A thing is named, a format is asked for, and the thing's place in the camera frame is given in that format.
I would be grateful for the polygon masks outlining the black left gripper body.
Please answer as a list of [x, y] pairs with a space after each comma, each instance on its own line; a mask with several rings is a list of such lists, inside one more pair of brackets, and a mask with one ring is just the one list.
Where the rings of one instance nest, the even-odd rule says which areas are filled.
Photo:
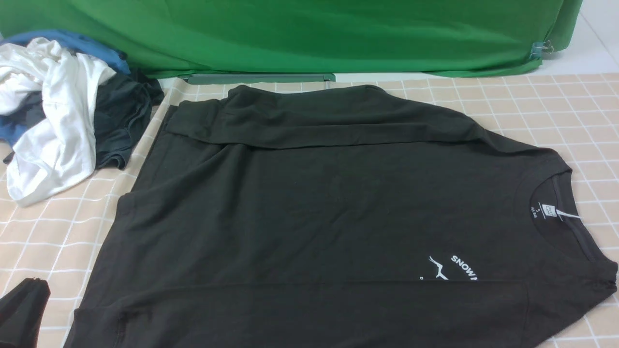
[[0, 346], [35, 348], [50, 296], [48, 282], [28, 278], [0, 300]]

